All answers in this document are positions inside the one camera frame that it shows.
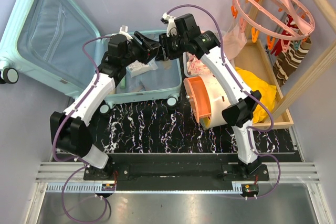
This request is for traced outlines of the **cream pink-print cloth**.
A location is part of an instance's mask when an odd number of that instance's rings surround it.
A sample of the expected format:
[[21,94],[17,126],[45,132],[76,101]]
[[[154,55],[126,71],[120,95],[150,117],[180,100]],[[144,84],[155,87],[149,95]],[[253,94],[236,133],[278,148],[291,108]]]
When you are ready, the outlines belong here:
[[190,76],[211,74],[211,71],[195,55],[186,53],[186,71]]

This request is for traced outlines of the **white round drum box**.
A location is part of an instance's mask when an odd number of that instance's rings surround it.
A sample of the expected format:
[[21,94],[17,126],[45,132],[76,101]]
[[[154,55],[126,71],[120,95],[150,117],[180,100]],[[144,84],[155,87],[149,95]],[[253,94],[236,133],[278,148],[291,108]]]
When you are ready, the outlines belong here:
[[204,129],[227,124],[222,111],[230,106],[230,102],[214,75],[185,78],[183,83],[198,124]]

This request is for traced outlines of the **light blue hard-shell suitcase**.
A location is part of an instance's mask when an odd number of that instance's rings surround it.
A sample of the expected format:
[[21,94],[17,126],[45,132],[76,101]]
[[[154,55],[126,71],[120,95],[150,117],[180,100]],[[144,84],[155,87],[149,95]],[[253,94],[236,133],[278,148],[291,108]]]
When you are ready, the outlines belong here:
[[[73,0],[16,0],[1,39],[1,83],[25,74],[74,99],[91,82],[107,40]],[[164,99],[176,106],[180,62],[158,62],[158,69],[131,78],[106,97],[108,106]]]

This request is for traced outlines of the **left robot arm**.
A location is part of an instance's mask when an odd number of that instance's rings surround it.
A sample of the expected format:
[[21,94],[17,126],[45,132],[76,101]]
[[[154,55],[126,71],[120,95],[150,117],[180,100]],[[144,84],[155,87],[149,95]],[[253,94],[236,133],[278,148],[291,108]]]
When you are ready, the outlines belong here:
[[83,93],[62,113],[50,117],[53,151],[60,149],[77,160],[95,167],[95,174],[103,180],[113,175],[109,157],[93,143],[88,130],[91,118],[106,96],[126,74],[128,65],[135,61],[149,63],[160,51],[160,43],[136,31],[133,36],[121,31],[106,37],[107,51]]

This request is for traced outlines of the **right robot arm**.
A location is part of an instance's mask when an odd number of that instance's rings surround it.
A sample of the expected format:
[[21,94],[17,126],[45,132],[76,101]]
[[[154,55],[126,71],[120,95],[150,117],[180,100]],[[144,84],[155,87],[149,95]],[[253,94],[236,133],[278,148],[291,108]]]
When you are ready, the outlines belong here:
[[235,134],[239,176],[244,180],[252,179],[261,166],[250,131],[261,93],[253,91],[243,81],[224,55],[223,42],[210,30],[202,32],[192,14],[174,17],[164,13],[161,21],[167,25],[167,30],[159,36],[160,48],[155,60],[177,59],[189,52],[211,71],[230,102],[222,109],[221,116]]

